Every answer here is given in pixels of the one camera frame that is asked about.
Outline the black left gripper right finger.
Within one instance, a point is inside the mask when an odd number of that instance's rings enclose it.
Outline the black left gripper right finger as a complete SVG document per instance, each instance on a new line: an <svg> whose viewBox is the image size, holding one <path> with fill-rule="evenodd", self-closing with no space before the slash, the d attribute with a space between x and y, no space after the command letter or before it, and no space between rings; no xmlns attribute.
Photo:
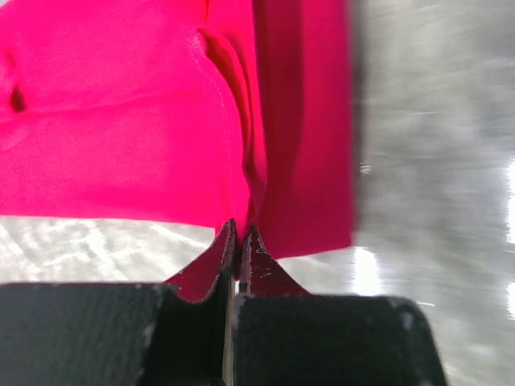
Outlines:
<svg viewBox="0 0 515 386"><path fill-rule="evenodd" d="M314 295L251 228L233 309L236 385L445 385L429 322L409 298Z"/></svg>

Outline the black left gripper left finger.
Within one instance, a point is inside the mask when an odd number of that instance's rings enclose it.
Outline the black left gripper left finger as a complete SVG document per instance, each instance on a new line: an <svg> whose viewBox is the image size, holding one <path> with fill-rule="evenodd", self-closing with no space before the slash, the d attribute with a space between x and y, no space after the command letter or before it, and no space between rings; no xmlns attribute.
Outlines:
<svg viewBox="0 0 515 386"><path fill-rule="evenodd" d="M236 232L164 283L1 287L4 385L229 385Z"/></svg>

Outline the red t-shirt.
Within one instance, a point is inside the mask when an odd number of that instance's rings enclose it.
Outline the red t-shirt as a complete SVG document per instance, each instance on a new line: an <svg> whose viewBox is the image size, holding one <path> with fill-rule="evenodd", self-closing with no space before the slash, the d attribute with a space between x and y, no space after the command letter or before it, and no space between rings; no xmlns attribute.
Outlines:
<svg viewBox="0 0 515 386"><path fill-rule="evenodd" d="M9 1L1 213L352 243L346 1Z"/></svg>

